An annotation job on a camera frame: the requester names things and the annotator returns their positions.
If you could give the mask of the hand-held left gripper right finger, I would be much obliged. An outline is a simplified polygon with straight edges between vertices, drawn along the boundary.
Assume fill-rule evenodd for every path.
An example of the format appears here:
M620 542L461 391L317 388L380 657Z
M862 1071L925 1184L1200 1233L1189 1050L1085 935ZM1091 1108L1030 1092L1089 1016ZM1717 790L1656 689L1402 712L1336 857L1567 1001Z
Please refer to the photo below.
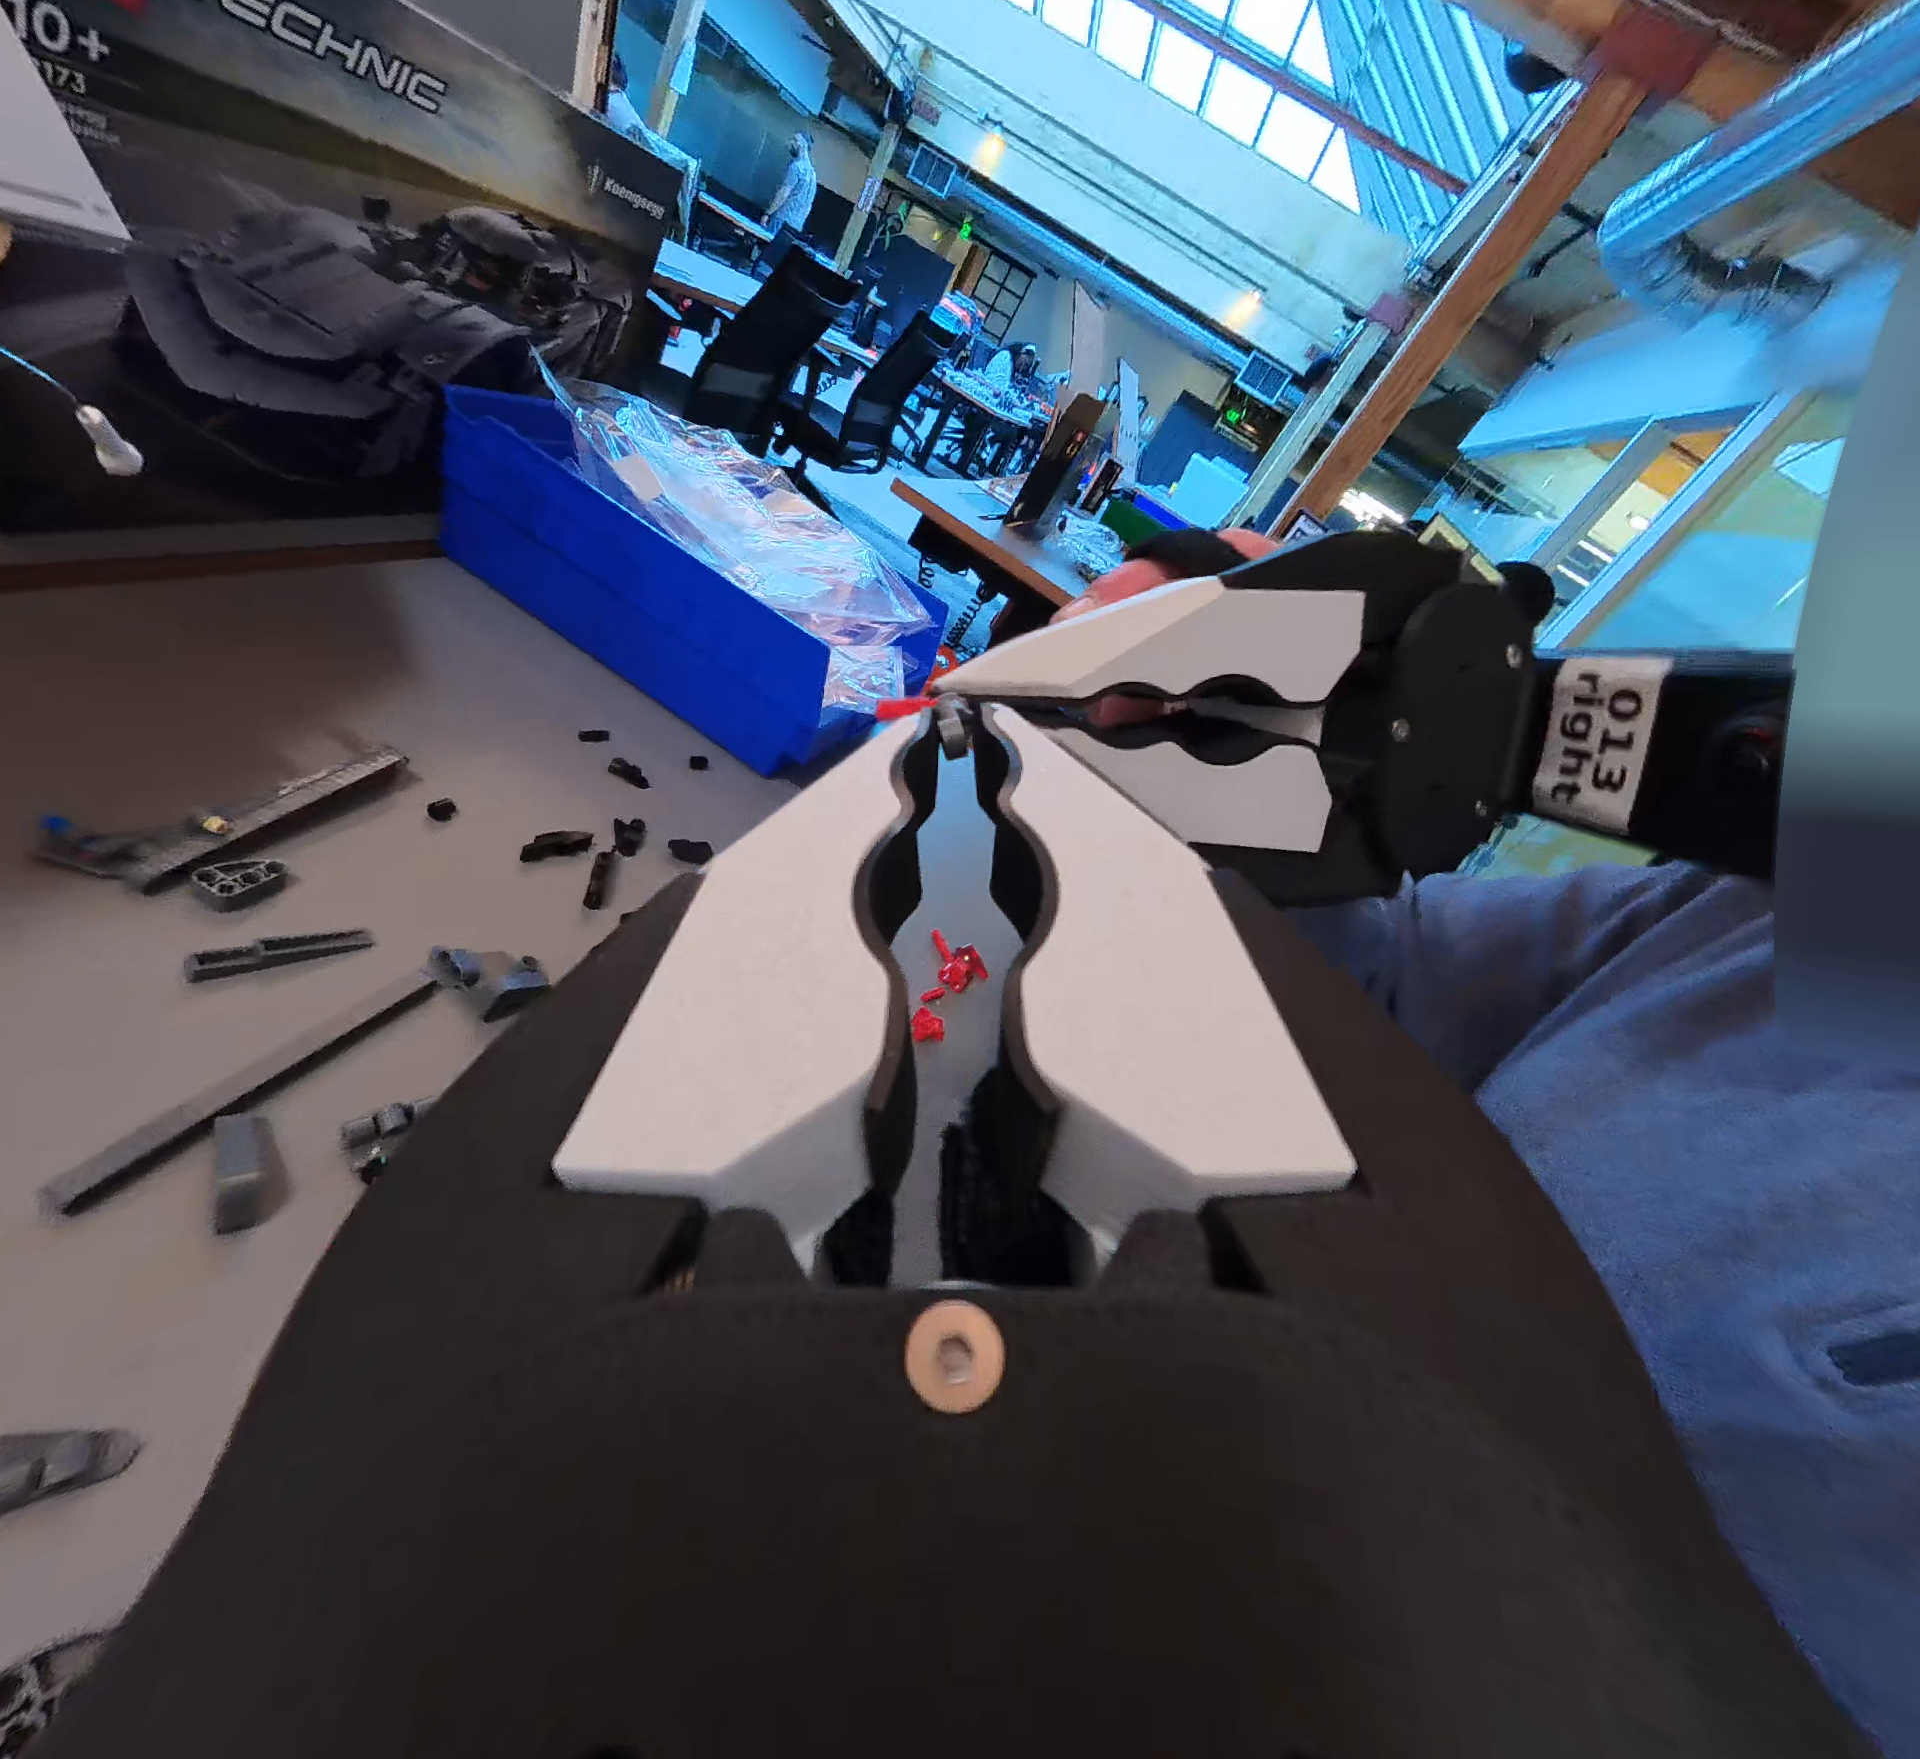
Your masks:
M974 1089L974 1274L1072 1277L1146 1214L1358 1177L1212 869L1061 735L974 732L989 892L1021 949Z

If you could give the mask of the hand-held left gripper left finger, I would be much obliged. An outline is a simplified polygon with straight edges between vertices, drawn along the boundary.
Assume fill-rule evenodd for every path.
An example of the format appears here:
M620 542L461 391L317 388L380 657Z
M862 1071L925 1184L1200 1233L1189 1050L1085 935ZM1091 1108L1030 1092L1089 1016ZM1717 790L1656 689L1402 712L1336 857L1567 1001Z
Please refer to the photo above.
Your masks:
M895 944L940 797L931 706L709 862L551 1170L777 1221L804 1266L899 1282L920 1001Z

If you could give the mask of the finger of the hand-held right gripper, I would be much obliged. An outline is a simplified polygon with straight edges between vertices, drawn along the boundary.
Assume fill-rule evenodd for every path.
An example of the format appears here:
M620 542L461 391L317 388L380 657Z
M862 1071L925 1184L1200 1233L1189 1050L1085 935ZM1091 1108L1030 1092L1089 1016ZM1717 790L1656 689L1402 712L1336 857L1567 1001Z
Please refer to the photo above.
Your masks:
M1159 586L980 654L939 681L943 697L1088 710L1229 692L1316 709L1364 646L1365 595L1256 590L1210 577Z
M1331 788L1318 741L1278 709L1175 706L1150 719L1094 722L1088 710L1040 706L1036 722L1190 847L1323 852Z

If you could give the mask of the long dark grey lego beam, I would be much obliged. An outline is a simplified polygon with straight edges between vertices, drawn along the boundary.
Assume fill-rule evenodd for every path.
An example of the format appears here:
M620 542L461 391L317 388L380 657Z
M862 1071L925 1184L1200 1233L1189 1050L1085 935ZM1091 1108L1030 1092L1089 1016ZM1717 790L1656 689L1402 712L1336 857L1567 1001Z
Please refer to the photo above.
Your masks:
M197 804L156 827L86 832L74 823L92 837L96 864L89 869L44 864L150 897L175 886L204 862L236 860L282 829L377 794L391 787L410 764L407 753L382 745L239 802Z

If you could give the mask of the person's right forearm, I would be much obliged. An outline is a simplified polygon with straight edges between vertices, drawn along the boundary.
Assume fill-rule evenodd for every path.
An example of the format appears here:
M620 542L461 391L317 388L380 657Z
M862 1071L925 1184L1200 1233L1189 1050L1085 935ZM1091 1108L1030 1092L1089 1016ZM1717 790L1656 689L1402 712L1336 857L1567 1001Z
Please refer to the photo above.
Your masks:
M1435 875L1388 897L1298 908L1294 926L1458 1085L1476 1089L1599 979L1636 983L1718 934L1772 929L1774 892L1703 865Z

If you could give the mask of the dark grey lego connector block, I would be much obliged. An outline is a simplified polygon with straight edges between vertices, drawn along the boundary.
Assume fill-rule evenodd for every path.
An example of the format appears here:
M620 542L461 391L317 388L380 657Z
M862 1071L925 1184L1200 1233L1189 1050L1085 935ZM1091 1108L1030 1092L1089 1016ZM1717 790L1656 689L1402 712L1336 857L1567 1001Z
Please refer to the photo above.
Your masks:
M483 1027L527 1008L553 983L537 959L505 951L437 946L427 971Z

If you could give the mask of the dark grey lego hinge piece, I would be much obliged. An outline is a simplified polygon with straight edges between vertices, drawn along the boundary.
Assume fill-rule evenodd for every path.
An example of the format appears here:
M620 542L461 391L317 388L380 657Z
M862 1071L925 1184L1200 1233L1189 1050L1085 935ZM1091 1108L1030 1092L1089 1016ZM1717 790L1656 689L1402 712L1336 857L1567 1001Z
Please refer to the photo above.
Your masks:
M394 1147L406 1140L433 1110L437 1097L397 1099L342 1126L342 1147L350 1170L364 1183L375 1183L391 1163Z

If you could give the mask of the dark grey ribbed lego piece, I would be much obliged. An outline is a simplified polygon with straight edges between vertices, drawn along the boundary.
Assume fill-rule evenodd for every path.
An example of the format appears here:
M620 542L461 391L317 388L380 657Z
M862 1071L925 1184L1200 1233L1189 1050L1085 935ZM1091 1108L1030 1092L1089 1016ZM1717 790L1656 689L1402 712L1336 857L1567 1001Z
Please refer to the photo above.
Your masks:
M370 929L263 935L240 944L190 952L181 961L181 979L189 984L249 979L297 964L366 952L374 946L375 935Z

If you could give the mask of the long dark grey lego plate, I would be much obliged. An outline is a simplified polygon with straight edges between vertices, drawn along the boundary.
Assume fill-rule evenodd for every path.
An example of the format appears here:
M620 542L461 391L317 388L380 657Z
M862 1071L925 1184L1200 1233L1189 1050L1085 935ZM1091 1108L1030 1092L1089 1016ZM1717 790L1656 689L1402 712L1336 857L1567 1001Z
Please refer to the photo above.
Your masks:
M420 971L278 1041L263 1055L218 1078L204 1092L180 1099L69 1170L55 1175L39 1193L43 1212L64 1218L93 1207L114 1189L203 1138L220 1116L242 1111L255 1099L307 1075L377 1027L416 1011L437 997L442 984L444 981L437 974Z

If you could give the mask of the dark grey lego wedge panel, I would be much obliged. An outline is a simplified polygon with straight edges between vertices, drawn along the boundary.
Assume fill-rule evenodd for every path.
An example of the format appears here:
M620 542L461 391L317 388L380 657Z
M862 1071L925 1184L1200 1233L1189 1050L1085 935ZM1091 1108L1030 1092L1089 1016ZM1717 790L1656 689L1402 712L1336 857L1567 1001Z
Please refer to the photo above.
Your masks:
M287 1163L267 1113L228 1111L212 1121L212 1233L255 1230L287 1196Z

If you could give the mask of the Lego Technic box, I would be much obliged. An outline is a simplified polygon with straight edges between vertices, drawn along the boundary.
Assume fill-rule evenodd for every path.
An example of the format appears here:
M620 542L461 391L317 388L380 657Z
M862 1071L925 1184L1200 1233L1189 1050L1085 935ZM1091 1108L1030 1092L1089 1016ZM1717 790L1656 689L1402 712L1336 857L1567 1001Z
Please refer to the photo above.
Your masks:
M4 225L4 566L422 547L447 394L630 383L683 169L407 0L4 0L132 244Z

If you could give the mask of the person's right hand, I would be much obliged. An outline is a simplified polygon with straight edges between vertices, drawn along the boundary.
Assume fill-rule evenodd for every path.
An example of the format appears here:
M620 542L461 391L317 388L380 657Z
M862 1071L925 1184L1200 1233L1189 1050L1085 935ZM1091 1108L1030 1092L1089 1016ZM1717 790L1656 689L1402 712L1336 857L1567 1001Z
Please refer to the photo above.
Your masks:
M1225 530L1164 530L1141 542L1132 554L1070 605L1056 612L1049 625L1089 617L1107 605L1144 595L1175 580L1215 577L1236 565L1261 560L1279 551L1279 542L1249 528ZM1096 730L1125 729L1153 722L1171 709L1164 701L1127 694L1103 694L1089 706L1089 724Z

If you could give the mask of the tall black carton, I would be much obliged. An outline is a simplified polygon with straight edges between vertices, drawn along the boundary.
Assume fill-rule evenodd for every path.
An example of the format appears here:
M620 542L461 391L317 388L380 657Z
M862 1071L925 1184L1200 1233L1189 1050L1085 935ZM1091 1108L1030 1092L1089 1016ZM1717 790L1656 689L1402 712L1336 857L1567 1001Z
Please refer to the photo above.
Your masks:
M1077 394L1056 417L1046 445L1021 483L1007 525L1033 528L1042 536L1047 526L1082 497L1091 477L1107 464L1118 423L1118 404L1102 394Z

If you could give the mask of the wooden office desk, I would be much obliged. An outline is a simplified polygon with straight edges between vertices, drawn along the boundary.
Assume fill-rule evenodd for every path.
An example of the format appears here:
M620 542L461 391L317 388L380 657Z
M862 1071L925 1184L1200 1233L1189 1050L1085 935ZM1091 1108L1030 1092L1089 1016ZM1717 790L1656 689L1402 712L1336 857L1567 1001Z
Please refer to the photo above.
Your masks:
M992 643L1047 624L1089 586L1057 540L1009 526L1000 501L974 480L895 469L890 493L916 515L906 545L925 566L967 573L980 604L1003 601Z

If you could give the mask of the black office chair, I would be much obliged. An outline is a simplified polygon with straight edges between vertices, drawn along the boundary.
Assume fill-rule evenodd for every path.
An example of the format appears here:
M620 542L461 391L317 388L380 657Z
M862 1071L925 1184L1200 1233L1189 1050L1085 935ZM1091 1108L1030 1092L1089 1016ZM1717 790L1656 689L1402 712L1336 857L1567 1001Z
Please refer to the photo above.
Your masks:
M835 519L837 512L810 477L810 466L854 474L880 473L894 455L894 438L908 399L963 341L963 326L934 311L916 312L856 383L837 428L829 428L811 401L784 406L774 450L794 454L785 477L797 493Z
M678 417L732 433L750 455L772 448L794 380L846 315L856 281L806 246L789 246L754 297L722 323Z

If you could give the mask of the blue plastic bin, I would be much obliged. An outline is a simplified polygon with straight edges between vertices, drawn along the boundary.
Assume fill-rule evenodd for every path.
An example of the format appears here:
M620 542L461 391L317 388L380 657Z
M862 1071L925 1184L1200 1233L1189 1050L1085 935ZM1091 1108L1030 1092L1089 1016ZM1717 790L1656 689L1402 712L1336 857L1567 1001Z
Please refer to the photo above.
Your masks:
M540 398L456 386L442 431L444 552L740 764L784 776L857 741L890 679L857 686L826 637L680 547L583 474Z

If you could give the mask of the clear plastic bags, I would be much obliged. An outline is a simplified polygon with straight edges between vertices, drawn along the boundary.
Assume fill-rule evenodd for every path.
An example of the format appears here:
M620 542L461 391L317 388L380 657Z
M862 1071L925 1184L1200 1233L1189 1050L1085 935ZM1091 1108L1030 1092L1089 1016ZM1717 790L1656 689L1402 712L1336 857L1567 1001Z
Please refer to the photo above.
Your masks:
M823 710L875 712L916 692L931 668L911 650L937 640L937 620L863 536L769 459L718 428L688 425L651 401L592 381L547 394L574 433L583 480L829 650Z

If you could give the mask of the person's blue clothed torso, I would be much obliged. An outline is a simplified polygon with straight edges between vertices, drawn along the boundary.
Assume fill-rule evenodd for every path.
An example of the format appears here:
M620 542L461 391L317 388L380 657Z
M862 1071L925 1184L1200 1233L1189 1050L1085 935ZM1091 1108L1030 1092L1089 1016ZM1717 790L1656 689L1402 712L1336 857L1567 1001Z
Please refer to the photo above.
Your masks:
M1790 1039L1772 917L1599 979L1479 1099L1753 1578L1883 1749L1916 1754L1916 1075Z

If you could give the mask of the sticker sheet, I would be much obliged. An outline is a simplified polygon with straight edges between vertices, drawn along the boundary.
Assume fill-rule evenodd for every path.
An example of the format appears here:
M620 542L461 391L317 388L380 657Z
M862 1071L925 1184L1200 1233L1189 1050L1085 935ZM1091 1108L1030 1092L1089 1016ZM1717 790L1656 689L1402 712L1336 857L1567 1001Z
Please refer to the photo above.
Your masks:
M18 1756L56 1720L61 1706L87 1687L111 1629L80 1632L3 1669L3 1756Z

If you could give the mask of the open instruction booklet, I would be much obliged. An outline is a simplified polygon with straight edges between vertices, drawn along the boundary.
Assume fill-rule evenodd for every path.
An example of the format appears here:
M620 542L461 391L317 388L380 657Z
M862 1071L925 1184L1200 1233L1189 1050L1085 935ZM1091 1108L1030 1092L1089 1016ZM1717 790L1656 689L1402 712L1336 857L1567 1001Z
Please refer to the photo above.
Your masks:
M3 22L3 224L109 253L132 244L107 188L9 21Z

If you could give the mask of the wooden support post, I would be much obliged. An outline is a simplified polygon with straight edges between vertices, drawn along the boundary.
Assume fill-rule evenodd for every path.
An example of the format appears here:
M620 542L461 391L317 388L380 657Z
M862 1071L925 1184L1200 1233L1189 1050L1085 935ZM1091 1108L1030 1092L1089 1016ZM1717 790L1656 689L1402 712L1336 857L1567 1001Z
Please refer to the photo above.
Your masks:
M1325 521L1339 504L1516 277L1570 196L1607 155L1646 97L1646 80L1625 64L1617 46L1596 50L1581 75L1577 97L1553 123L1549 139L1499 214L1463 255L1330 450L1276 517L1276 539L1283 539L1305 515Z

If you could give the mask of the silver air duct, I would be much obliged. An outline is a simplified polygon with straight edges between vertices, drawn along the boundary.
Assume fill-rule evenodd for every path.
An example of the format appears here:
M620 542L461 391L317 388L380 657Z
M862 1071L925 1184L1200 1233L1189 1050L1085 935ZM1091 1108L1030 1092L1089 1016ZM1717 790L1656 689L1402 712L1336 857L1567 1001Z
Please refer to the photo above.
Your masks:
M1807 319L1833 282L1779 255L1722 256L1695 230L1918 98L1918 0L1898 0L1607 209L1597 251L1642 307L1746 324Z

